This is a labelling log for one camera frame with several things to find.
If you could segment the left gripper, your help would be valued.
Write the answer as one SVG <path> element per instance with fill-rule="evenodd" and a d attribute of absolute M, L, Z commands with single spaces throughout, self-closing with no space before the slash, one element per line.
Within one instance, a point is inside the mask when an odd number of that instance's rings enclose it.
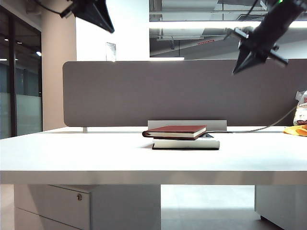
<path fill-rule="evenodd" d="M 67 18 L 72 13 L 75 17 L 97 25 L 110 33 L 115 31 L 105 0 L 71 0 L 71 4 L 59 16 Z"/>

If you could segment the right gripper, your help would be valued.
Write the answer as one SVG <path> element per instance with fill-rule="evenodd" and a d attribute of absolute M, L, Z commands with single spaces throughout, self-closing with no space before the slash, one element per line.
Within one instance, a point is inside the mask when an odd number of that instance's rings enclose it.
<path fill-rule="evenodd" d="M 252 31 L 248 28 L 235 28 L 233 36 L 239 39 L 239 54 L 232 74 L 264 64 L 267 58 L 287 65 L 288 59 L 277 54 L 279 46 L 276 45 L 276 42 L 285 34 L 288 27 L 288 25 L 274 26 L 261 23 Z"/>

